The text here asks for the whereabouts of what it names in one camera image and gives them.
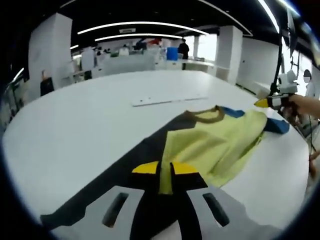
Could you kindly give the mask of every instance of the blue container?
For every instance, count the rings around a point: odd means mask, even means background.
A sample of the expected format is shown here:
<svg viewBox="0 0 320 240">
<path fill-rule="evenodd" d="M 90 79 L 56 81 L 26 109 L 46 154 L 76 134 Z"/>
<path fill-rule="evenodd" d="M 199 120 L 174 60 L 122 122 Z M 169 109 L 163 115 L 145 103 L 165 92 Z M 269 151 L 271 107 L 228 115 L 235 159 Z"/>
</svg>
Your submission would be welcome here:
<svg viewBox="0 0 320 240">
<path fill-rule="evenodd" d="M 166 59 L 171 61 L 178 60 L 178 48 L 170 46 L 166 50 Z"/>
</svg>

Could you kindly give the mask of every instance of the window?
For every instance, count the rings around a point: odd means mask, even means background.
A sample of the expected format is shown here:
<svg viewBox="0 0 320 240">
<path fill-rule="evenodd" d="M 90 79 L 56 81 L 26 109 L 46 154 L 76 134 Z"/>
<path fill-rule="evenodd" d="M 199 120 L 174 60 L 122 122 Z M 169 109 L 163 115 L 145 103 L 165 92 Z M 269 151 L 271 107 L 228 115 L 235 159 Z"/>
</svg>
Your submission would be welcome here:
<svg viewBox="0 0 320 240">
<path fill-rule="evenodd" d="M 193 56 L 194 55 L 195 36 L 186 36 L 184 39 L 185 39 L 185 43 L 189 47 L 188 55 Z"/>
<path fill-rule="evenodd" d="M 198 56 L 199 58 L 205 58 L 206 60 L 215 61 L 217 51 L 217 35 L 200 35 Z"/>
</svg>

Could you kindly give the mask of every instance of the white table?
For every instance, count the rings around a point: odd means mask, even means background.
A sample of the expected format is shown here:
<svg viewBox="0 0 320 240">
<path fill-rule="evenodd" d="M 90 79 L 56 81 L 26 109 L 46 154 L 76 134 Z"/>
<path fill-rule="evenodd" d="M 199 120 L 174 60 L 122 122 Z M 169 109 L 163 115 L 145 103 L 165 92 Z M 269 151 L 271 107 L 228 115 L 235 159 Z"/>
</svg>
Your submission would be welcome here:
<svg viewBox="0 0 320 240">
<path fill-rule="evenodd" d="M 207 61 L 197 61 L 197 60 L 191 60 L 191 59 L 179 59 L 178 61 L 184 64 L 190 64 L 190 65 L 203 65 L 208 67 L 215 66 L 212 62 L 207 62 Z"/>
<path fill-rule="evenodd" d="M 132 107 L 137 98 L 202 93 L 208 99 Z M 12 180 L 39 219 L 51 214 L 114 161 L 186 109 L 261 109 L 256 98 L 201 71 L 144 71 L 61 88 L 25 106 L 3 137 Z M 268 117 L 281 119 L 272 109 Z M 285 227 L 304 199 L 308 146 L 292 128 L 265 133 L 244 170 L 222 187 L 259 224 Z"/>
</svg>

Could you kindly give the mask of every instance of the yellow shirt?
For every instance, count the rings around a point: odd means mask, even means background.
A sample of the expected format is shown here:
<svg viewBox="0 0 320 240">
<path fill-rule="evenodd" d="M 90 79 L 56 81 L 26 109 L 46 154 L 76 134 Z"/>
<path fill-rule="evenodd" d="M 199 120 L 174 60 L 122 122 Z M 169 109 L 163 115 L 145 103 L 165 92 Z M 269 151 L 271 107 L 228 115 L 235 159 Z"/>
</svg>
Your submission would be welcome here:
<svg viewBox="0 0 320 240">
<path fill-rule="evenodd" d="M 202 119 L 217 117 L 218 112 L 196 114 Z M 245 166 L 260 142 L 267 116 L 248 111 L 242 117 L 225 115 L 214 123 L 197 122 L 194 128 L 169 131 L 161 163 L 161 194 L 172 194 L 170 162 L 186 163 L 216 187 L 232 180 Z"/>
</svg>

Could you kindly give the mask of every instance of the blue sleeve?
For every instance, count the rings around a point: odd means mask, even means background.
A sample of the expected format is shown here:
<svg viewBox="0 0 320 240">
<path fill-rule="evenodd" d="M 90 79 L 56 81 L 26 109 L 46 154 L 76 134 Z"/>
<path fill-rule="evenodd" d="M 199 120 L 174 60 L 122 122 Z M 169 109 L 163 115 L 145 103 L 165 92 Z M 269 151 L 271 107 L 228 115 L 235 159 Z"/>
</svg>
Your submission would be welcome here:
<svg viewBox="0 0 320 240">
<path fill-rule="evenodd" d="M 276 134 L 286 134 L 289 132 L 290 124 L 285 120 L 277 120 L 274 118 L 268 118 L 264 127 L 264 131 L 276 133 Z"/>
</svg>

